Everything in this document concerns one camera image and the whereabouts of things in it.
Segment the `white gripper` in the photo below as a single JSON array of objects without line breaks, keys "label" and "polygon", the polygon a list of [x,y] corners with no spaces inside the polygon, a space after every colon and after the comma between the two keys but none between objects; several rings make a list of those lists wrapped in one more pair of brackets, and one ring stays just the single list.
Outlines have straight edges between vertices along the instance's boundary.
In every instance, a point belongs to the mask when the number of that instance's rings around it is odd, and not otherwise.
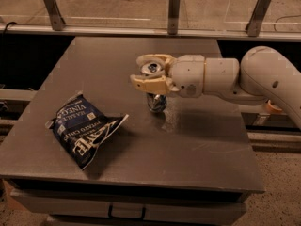
[{"label": "white gripper", "polygon": [[183,98],[197,98],[202,94],[205,63],[202,55],[184,55],[176,59],[167,54],[147,54],[139,56],[136,63],[144,75],[166,74],[172,65],[170,78],[131,75],[132,85],[142,92],[159,95],[175,92]]}]

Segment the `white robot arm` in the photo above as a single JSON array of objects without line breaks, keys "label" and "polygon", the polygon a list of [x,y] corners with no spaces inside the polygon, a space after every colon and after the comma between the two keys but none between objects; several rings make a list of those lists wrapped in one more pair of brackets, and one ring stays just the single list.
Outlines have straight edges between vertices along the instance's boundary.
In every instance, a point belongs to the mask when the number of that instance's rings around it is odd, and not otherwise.
[{"label": "white robot arm", "polygon": [[301,127],[301,73],[279,51],[256,46],[241,60],[202,55],[148,54],[137,58],[132,85],[145,93],[183,98],[212,95],[239,105],[270,100]]}]

